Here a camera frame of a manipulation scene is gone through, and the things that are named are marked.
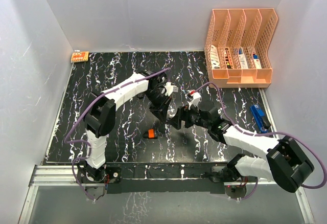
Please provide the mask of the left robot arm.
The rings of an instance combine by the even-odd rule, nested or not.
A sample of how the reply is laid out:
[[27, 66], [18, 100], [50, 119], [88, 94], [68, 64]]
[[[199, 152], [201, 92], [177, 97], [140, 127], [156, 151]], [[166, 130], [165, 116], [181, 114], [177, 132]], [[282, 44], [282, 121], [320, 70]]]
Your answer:
[[91, 107], [83, 118], [89, 143], [88, 156], [84, 163], [86, 177], [95, 183], [105, 178], [107, 137], [114, 128], [115, 113], [124, 103], [144, 94], [151, 102], [150, 112], [161, 122], [166, 123], [172, 93], [176, 91], [178, 87], [167, 80], [164, 72], [154, 75], [150, 71], [133, 73], [125, 81], [102, 91], [104, 96], [96, 103], [90, 104]]

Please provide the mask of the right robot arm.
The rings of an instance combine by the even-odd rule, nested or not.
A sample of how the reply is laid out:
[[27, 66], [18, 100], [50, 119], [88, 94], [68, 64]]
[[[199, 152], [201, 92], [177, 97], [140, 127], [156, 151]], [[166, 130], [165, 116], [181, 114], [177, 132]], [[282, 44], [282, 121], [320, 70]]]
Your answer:
[[223, 170], [223, 176], [235, 182], [245, 176], [265, 178], [294, 193], [314, 171], [312, 162], [290, 136], [277, 139], [239, 131], [230, 121], [221, 118], [215, 106], [204, 109], [194, 105], [179, 107], [168, 119], [168, 124], [175, 129], [194, 125], [203, 127], [215, 141], [252, 153], [253, 157], [238, 154]]

